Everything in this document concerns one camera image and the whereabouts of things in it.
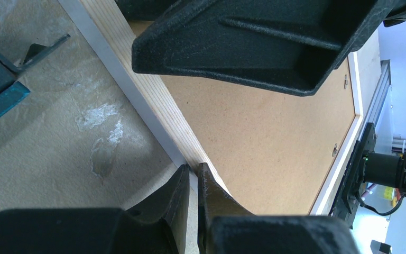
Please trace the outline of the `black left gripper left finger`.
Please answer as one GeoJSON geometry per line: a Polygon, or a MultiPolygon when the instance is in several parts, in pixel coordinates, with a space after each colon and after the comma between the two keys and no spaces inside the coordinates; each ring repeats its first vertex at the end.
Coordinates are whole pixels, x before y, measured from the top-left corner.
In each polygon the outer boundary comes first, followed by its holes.
{"type": "Polygon", "coordinates": [[[0,253],[184,253],[190,168],[129,208],[0,212],[0,253]]]}

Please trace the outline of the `metal retaining clip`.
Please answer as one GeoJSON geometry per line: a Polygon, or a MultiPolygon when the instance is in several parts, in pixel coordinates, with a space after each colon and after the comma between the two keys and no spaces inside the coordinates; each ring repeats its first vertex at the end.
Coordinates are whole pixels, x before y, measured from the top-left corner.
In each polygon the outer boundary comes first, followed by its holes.
{"type": "Polygon", "coordinates": [[[348,77],[348,75],[345,75],[344,76],[344,89],[347,89],[348,85],[349,85],[349,77],[348,77]]]}
{"type": "Polygon", "coordinates": [[[332,157],[336,157],[337,152],[338,152],[338,144],[335,143],[333,151],[332,151],[332,157]]]}

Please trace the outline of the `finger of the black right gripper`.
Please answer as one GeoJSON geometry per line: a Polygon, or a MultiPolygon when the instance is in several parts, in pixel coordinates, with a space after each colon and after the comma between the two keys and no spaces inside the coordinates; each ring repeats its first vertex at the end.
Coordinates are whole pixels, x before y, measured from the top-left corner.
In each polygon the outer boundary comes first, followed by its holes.
{"type": "Polygon", "coordinates": [[[116,0],[121,13],[128,20],[154,21],[177,0],[116,0]]]}
{"type": "Polygon", "coordinates": [[[132,44],[138,74],[314,95],[406,1],[176,1],[132,44]]]}

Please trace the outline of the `white wooden picture frame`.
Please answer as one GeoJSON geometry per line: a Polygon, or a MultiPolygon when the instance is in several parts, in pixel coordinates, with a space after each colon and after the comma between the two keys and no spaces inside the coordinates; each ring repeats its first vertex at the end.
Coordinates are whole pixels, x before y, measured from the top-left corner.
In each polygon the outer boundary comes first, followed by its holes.
{"type": "MultiPolygon", "coordinates": [[[[163,80],[157,75],[132,71],[131,55],[135,34],[111,1],[61,1],[88,44],[132,103],[142,120],[176,166],[188,163],[196,169],[207,163],[216,183],[226,185],[186,121],[163,80]]],[[[342,177],[342,167],[349,158],[363,121],[363,103],[357,71],[357,54],[350,53],[342,63],[352,86],[355,116],[342,144],[334,154],[326,179],[311,206],[311,215],[326,215],[342,177]]]]}

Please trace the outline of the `brown cardboard backing board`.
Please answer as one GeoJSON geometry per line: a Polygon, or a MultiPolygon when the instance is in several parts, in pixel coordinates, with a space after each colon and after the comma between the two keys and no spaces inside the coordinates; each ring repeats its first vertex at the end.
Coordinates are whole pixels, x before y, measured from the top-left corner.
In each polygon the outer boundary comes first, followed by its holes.
{"type": "Polygon", "coordinates": [[[205,162],[255,214],[310,213],[356,118],[344,86],[349,64],[314,96],[297,97],[213,79],[132,79],[191,165],[205,162]]]}

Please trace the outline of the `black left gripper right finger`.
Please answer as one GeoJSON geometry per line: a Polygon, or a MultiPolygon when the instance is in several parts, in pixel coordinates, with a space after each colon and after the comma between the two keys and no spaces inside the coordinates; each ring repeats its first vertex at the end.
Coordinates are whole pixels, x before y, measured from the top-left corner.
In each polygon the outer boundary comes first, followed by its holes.
{"type": "Polygon", "coordinates": [[[207,163],[198,166],[200,253],[358,253],[346,224],[330,216],[259,216],[234,200],[207,163]]]}

